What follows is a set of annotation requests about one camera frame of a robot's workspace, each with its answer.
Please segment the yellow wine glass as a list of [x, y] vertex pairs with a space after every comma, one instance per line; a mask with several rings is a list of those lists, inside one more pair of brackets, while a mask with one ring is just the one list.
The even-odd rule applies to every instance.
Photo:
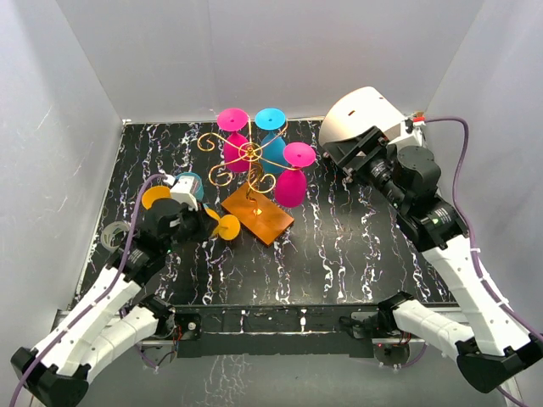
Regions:
[[205, 213], [213, 220], [211, 237], [219, 237], [224, 241], [232, 241], [241, 231], [241, 224], [234, 215], [219, 216], [207, 205], [204, 206]]
[[170, 198], [171, 190], [168, 186], [159, 185], [150, 187], [142, 196], [141, 204], [145, 209], [150, 209], [153, 203], [162, 198]]

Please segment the pink wine glass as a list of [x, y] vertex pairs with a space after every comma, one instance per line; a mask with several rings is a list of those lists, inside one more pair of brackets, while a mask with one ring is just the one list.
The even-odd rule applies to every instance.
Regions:
[[244, 151], [240, 150], [248, 142], [248, 139], [240, 133], [248, 122], [247, 113], [238, 108], [225, 109], [217, 117], [219, 128], [229, 133], [224, 143], [223, 153], [227, 168], [233, 173], [243, 173], [249, 170], [249, 162], [241, 159]]
[[304, 168], [314, 164], [316, 151], [304, 142], [291, 142], [283, 150], [283, 157], [290, 167], [278, 177], [274, 195], [280, 205], [295, 208], [305, 200], [307, 181]]

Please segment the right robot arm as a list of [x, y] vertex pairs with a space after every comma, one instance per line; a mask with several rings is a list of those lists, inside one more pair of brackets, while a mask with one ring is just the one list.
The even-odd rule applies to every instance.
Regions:
[[319, 137], [327, 156], [358, 182], [380, 192], [396, 211], [396, 223], [445, 281], [467, 318], [459, 324], [400, 292], [378, 304], [358, 329], [395, 337], [411, 333], [453, 359], [481, 393], [497, 389], [542, 358], [542, 337], [516, 321], [504, 298], [490, 293], [459, 211], [437, 192], [441, 169], [425, 147], [398, 148], [376, 126], [357, 136]]

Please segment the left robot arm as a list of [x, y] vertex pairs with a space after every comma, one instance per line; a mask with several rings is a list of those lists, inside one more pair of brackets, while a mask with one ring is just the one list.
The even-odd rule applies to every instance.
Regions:
[[151, 336], [175, 328], [173, 308], [153, 294], [116, 321], [115, 315], [165, 267], [170, 251], [209, 239], [219, 215], [160, 198], [128, 232], [87, 294], [33, 348], [19, 348], [10, 363], [25, 388], [45, 406], [76, 406], [96, 376], [119, 356]]

